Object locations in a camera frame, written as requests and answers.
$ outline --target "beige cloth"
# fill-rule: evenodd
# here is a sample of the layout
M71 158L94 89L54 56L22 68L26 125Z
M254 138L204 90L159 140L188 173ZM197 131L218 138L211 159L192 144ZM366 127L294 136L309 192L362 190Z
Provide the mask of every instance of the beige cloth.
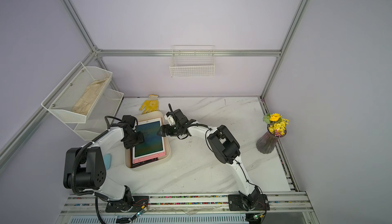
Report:
M83 95L79 98L71 111L77 114L87 115L108 79L109 78L104 80L95 80L91 84L87 85Z

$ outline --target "tablet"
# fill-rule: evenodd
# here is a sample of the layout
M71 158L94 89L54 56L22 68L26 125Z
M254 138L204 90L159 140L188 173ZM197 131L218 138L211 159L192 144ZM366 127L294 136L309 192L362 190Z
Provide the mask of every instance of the tablet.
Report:
M161 125L161 118L139 121L136 131L143 133L144 142L132 148L132 162L134 164L166 154L164 139L156 134Z

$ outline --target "black mounting plate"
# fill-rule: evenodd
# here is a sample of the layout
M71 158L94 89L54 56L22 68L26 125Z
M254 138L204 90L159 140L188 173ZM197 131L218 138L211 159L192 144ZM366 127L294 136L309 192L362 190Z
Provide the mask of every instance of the black mounting plate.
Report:
M132 206L132 209L129 212L127 212L127 213L133 213L133 212L137 213L137 212L139 212L141 210L142 204L145 204L146 206L148 206L149 196L132 196L132 197L133 197L133 200L134 200L133 206ZM107 212L107 213L121 212L119 210L120 207L123 207L123 206L120 206L120 205L118 205L118 206L114 205L113 206L113 205L109 205L109 203L107 203L105 212Z
M268 201L267 195L263 194L259 196L258 204L253 210L265 210L264 206L262 206L260 203L263 203L267 210L270 210L269 203L265 203L264 199ZM228 208L230 211L237 211L237 210L244 210L239 206L241 203L241 196L239 194L230 194L228 196Z

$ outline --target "white metal shelf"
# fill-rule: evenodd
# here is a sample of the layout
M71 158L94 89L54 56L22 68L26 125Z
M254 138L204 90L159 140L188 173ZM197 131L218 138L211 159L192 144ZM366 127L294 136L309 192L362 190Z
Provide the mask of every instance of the white metal shelf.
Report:
M77 124L73 130L85 141L93 140L106 130L105 116L116 115L124 96L124 93L112 89L106 89L103 93L86 123Z
M63 123L86 123L91 115L91 112L94 110L98 100L100 99L112 79L112 72L100 69L98 67L85 67L82 63L79 63L76 66L80 65L82 67L79 72L65 87L65 89L61 91L60 95L52 102L52 104L46 104L45 101L47 100L47 98L41 103L41 105L46 110L48 110L51 114L53 114ZM93 104L91 104L91 108L89 108L86 114L79 114L73 112L74 105L84 94L87 86L96 80L105 81L101 85L100 90L96 91L98 92L98 94L96 94L95 100Z

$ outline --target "white wire basket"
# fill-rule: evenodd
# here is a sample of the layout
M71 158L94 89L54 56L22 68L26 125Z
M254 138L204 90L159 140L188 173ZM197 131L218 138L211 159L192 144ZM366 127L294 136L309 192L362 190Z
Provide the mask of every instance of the white wire basket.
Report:
M185 47L194 50L175 50ZM173 78L211 77L215 74L214 46L173 46L170 74Z
M112 79L112 72L109 72L98 67L85 67L83 64L79 73L71 80L67 87L60 93L60 95L52 102L49 107L41 104L51 114L58 118L63 123L86 123L94 110L97 101L106 90ZM100 93L97 95L94 103L86 115L72 112L72 108L76 102L81 98L87 86L95 80L104 80Z
M105 116L115 116L124 93L107 88L86 123L77 124L73 131L83 140L91 141L107 129Z

